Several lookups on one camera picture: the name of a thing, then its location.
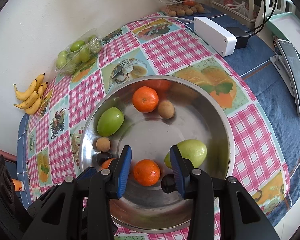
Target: stainless steel bowl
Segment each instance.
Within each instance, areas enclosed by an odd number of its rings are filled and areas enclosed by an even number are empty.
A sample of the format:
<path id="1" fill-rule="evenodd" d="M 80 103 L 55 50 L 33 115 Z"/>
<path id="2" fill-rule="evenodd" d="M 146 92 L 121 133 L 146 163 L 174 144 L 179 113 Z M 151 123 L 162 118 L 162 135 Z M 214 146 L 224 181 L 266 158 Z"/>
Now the stainless steel bowl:
<path id="1" fill-rule="evenodd" d="M 157 110 L 147 114 L 138 112 L 132 104 L 132 95 L 142 86 L 154 88 L 159 98 L 170 100 L 175 106 L 175 116 L 165 120 Z M 130 173 L 123 197 L 110 201 L 113 220 L 144 233 L 167 233 L 189 226 L 192 200 L 181 199 L 177 192 L 166 194 L 161 190 L 161 178 L 172 173 L 163 159 L 172 145 L 198 139 L 207 146 L 207 158 L 200 169 L 221 179 L 232 175 L 234 138 L 225 113 L 203 89 L 181 78 L 155 75 L 126 82 L 108 94 L 89 117 L 80 145 L 82 170 L 88 166 L 100 170 L 93 161 L 98 154 L 96 140 L 100 137 L 95 127 L 101 114 L 112 106 L 120 109 L 125 119 L 109 138 L 109 152 L 119 156 L 123 146 L 130 145 L 132 167 L 139 160 L 152 159 L 161 169 L 159 182 L 150 187 L 139 185 Z"/>

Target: wall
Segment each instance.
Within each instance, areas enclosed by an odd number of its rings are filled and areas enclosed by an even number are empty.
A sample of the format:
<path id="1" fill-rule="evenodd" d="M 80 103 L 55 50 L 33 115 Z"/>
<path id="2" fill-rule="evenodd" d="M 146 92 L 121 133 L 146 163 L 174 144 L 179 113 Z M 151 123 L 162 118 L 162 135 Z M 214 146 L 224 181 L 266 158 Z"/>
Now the wall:
<path id="1" fill-rule="evenodd" d="M 26 90 L 39 74 L 54 76 L 56 55 L 96 27 L 105 36 L 157 11 L 153 0 L 9 0 L 0 13 L 0 149 L 16 154 L 23 111 L 13 83 Z"/>

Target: white power strip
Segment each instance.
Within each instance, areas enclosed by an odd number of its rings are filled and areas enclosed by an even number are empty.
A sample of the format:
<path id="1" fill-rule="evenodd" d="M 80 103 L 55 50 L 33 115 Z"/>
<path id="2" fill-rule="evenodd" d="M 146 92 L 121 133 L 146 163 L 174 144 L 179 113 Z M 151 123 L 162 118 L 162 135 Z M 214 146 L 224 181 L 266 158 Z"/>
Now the white power strip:
<path id="1" fill-rule="evenodd" d="M 222 57 L 233 54 L 237 38 L 207 17 L 194 18 L 194 32 Z"/>

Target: black plug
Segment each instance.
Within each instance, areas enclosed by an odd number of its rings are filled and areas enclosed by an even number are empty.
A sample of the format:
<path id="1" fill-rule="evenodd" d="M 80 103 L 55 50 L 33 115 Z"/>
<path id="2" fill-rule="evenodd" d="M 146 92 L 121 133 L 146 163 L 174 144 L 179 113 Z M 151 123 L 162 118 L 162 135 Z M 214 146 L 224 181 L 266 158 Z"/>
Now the black plug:
<path id="1" fill-rule="evenodd" d="M 248 39 L 250 38 L 248 33 L 239 27 L 227 27 L 225 29 L 237 38 L 237 43 L 235 44 L 234 49 L 247 47 Z"/>

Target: yellow banana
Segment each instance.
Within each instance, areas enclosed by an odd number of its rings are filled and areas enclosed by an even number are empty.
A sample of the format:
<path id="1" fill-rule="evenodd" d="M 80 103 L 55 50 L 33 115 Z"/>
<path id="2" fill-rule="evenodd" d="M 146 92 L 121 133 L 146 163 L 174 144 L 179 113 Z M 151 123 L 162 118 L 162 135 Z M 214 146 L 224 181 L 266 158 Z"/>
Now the yellow banana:
<path id="1" fill-rule="evenodd" d="M 42 85 L 43 85 L 43 91 L 45 91 L 47 89 L 47 86 L 48 86 L 48 81 L 43 83 Z"/>
<path id="2" fill-rule="evenodd" d="M 27 109 L 34 104 L 34 102 L 38 99 L 39 92 L 33 91 L 29 98 L 22 102 L 21 104 L 14 104 L 14 106 L 19 107 L 20 109 Z"/>
<path id="3" fill-rule="evenodd" d="M 40 74 L 39 76 L 37 76 L 36 80 L 37 80 L 37 85 L 35 86 L 35 89 L 34 91 L 37 91 L 39 89 L 39 87 L 41 86 L 42 84 L 42 81 L 44 79 L 44 73 L 43 74 Z"/>
<path id="4" fill-rule="evenodd" d="M 36 111 L 38 111 L 39 107 L 41 105 L 41 97 L 39 97 L 35 102 L 34 104 L 29 107 L 28 109 L 26 109 L 26 113 L 29 114 L 29 115 L 32 115 L 34 114 Z"/>
<path id="5" fill-rule="evenodd" d="M 25 92 L 20 92 L 19 90 L 17 90 L 16 84 L 13 84 L 13 86 L 14 86 L 14 91 L 16 92 L 16 97 L 21 101 L 25 101 L 30 97 L 32 92 L 35 91 L 35 87 L 37 86 L 37 80 L 36 79 L 33 80 L 29 88 Z"/>
<path id="6" fill-rule="evenodd" d="M 38 96 L 38 97 L 42 97 L 43 92 L 44 92 L 44 87 L 43 87 L 43 85 L 41 85 L 41 86 L 38 88 L 38 93 L 39 93 L 39 96 Z"/>

